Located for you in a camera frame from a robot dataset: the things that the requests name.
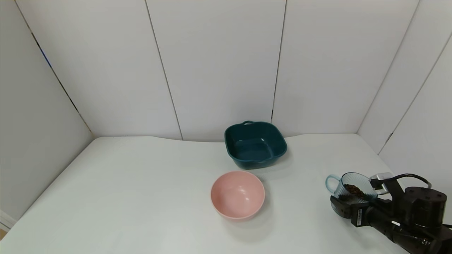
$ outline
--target cup handle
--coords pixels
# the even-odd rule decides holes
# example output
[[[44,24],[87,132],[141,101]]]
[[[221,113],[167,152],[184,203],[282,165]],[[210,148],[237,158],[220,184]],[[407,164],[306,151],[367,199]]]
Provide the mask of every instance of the cup handle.
[[[326,179],[325,179],[325,186],[326,186],[326,189],[329,190],[331,193],[334,193],[334,191],[335,191],[336,189],[332,189],[330,186],[328,186],[328,179],[330,179],[330,178],[334,178],[334,179],[336,179],[336,180],[338,180],[338,181],[340,182],[340,177],[337,176],[337,175],[335,175],[335,174],[331,174],[331,175],[327,176]]]

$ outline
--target panel seam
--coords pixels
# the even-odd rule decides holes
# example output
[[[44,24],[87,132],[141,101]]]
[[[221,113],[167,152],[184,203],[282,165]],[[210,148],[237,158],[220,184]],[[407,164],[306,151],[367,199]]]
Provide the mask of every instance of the panel seam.
[[[159,44],[157,42],[157,37],[155,36],[154,26],[152,25],[152,19],[151,19],[151,13],[149,12],[149,6],[147,5],[146,0],[144,0],[144,3],[146,5],[146,11],[147,11],[147,16],[149,17],[149,23],[151,24],[152,34],[154,35],[155,45],[157,46],[157,52],[159,53],[160,64],[162,65],[162,70],[163,70],[163,74],[165,76],[166,86],[168,87],[169,97],[171,98],[171,103],[173,105],[174,114],[176,116],[177,126],[179,127],[180,138],[182,140],[184,140],[184,137],[182,135],[182,129],[180,128],[179,118],[177,117],[176,106],[174,105],[173,95],[171,94],[170,84],[168,83],[168,78],[166,76],[165,67],[163,66],[162,54],[160,53],[160,48],[159,48]]]
[[[88,124],[86,123],[85,119],[83,118],[83,116],[80,114],[79,109],[77,108],[77,106],[75,105],[74,101],[72,101],[71,97],[69,96],[69,94],[66,91],[66,88],[64,88],[63,84],[60,81],[60,78],[58,78],[58,75],[55,73],[55,70],[53,69],[52,65],[50,64],[49,59],[47,58],[47,56],[44,54],[44,50],[41,48],[41,45],[39,45],[38,40],[36,39],[36,37],[34,36],[33,31],[31,30],[30,26],[28,25],[27,19],[25,18],[24,14],[22,13],[22,10],[19,7],[19,4],[17,3],[16,0],[14,0],[14,3],[17,6],[17,9],[19,9],[20,15],[22,16],[22,19],[25,21],[25,24],[28,27],[28,30],[31,33],[31,36],[33,36],[34,42],[36,42],[36,45],[38,46],[39,50],[41,51],[42,56],[45,58],[47,65],[49,65],[50,69],[52,70],[53,75],[55,76],[55,78],[57,79],[58,83],[60,84],[61,88],[63,88],[64,93],[66,94],[66,96],[69,98],[69,100],[71,101],[72,106],[74,106],[75,110],[77,111],[77,114],[80,116],[80,118],[82,119],[83,123],[86,125],[86,127],[88,128],[88,130],[91,133],[91,136],[93,138],[95,138],[96,136],[94,135],[94,133],[92,132],[92,130],[90,129],[90,127],[88,126]]]
[[[422,0],[418,0],[418,4],[416,5],[416,9],[414,10],[413,15],[411,16],[410,23],[408,23],[408,26],[407,26],[407,28],[406,28],[406,30],[405,30],[405,34],[403,35],[403,38],[402,38],[402,40],[400,41],[399,47],[397,48],[397,51],[396,51],[396,53],[394,54],[394,57],[392,58],[391,64],[389,65],[389,68],[388,68],[388,70],[386,71],[385,77],[384,77],[383,80],[381,81],[381,84],[380,84],[380,86],[378,87],[378,90],[377,90],[377,92],[375,93],[375,96],[373,97],[372,102],[370,103],[369,108],[367,109],[366,114],[365,114],[364,117],[363,117],[363,120],[361,121],[361,124],[359,125],[358,129],[356,130],[356,134],[358,133],[359,129],[361,129],[361,126],[363,125],[364,120],[366,119],[367,114],[369,114],[369,111],[370,111],[372,105],[373,105],[374,102],[375,102],[375,98],[377,98],[378,93],[379,93],[380,90],[381,90],[381,87],[383,86],[383,84],[384,84],[385,81],[386,81],[386,77],[388,77],[388,73],[389,73],[389,71],[391,70],[392,65],[394,64],[394,61],[395,61],[395,59],[396,59],[396,57],[397,57],[397,54],[399,53],[400,48],[402,48],[403,42],[405,41],[406,34],[408,33],[408,30],[410,29],[410,26],[411,26],[411,24],[412,24],[413,21],[414,21],[414,17],[416,16],[416,13],[418,12],[418,8],[419,8],[419,5],[420,5],[420,2],[421,2],[421,1],[422,1]]]
[[[275,109],[275,98],[276,98],[276,85],[278,84],[278,75],[279,75],[279,63],[281,61],[281,48],[283,47],[283,35],[284,35],[284,24],[286,23],[286,11],[287,11],[287,1],[284,5],[284,16],[282,18],[282,29],[281,29],[281,42],[279,43],[279,55],[278,55],[278,66],[276,68],[276,79],[275,79],[275,90],[273,92],[273,104],[272,104],[272,116],[270,118],[270,123],[273,123],[273,111]]]
[[[416,96],[413,98],[413,100],[411,101],[410,105],[408,106],[408,108],[406,109],[405,113],[403,114],[402,118],[399,120],[399,122],[397,123],[397,125],[395,126],[394,130],[392,133],[394,133],[397,130],[397,127],[400,125],[400,123],[402,122],[403,118],[405,117],[406,113],[409,111],[409,109],[411,108],[411,105],[413,105],[414,100],[416,100],[416,98],[418,97],[420,91],[422,90],[422,88],[424,87],[425,83],[428,80],[428,77],[430,77],[430,74],[432,74],[433,69],[435,68],[436,64],[438,63],[439,58],[441,57],[441,55],[444,52],[444,49],[446,48],[447,44],[449,43],[450,39],[452,37],[452,33],[449,35],[449,39],[447,39],[446,43],[443,46],[443,49],[441,50],[441,52],[439,53],[438,57],[436,58],[435,63],[433,64],[432,68],[430,69],[430,72],[428,73],[427,77],[425,77],[424,82],[422,83],[422,86],[419,88],[418,92],[416,93]],[[392,137],[392,135],[388,138],[388,140],[386,141],[386,143],[383,145],[383,147],[380,149],[380,151],[378,152],[378,155],[380,155],[381,151],[383,151],[383,148],[385,148],[386,144],[388,143],[388,141],[390,140],[390,138]]]

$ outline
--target pink bowl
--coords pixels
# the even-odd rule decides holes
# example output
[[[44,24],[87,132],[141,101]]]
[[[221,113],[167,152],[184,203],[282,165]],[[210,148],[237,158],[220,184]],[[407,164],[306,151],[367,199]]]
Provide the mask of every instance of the pink bowl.
[[[251,219],[264,204],[265,189],[252,173],[231,171],[220,176],[210,192],[213,206],[233,221]]]

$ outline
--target bowl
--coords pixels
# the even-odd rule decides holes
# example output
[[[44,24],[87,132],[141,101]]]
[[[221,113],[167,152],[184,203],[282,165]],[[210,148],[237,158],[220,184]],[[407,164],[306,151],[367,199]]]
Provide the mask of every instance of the bowl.
[[[243,169],[270,166],[287,151],[279,130],[268,122],[245,121],[225,131],[229,156]]]
[[[231,221],[246,221],[264,204],[265,189],[252,173],[231,171],[215,181],[210,197],[220,215]]]

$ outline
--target white wall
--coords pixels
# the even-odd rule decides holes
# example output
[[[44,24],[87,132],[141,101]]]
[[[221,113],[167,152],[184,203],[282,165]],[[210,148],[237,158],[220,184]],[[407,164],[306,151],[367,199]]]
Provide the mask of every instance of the white wall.
[[[245,120],[355,133],[417,3],[18,0],[95,135],[201,141]]]
[[[96,136],[181,139],[144,0],[18,0]]]
[[[282,0],[147,0],[184,140],[271,121]]]
[[[414,173],[449,197],[444,223],[452,223],[452,40],[380,157],[396,173]],[[406,186],[423,186],[405,179]]]
[[[379,153],[452,33],[452,1],[421,0],[358,134]]]
[[[13,0],[0,18],[0,209],[17,220],[92,135]]]
[[[356,133],[417,3],[288,1],[273,112],[283,135]]]

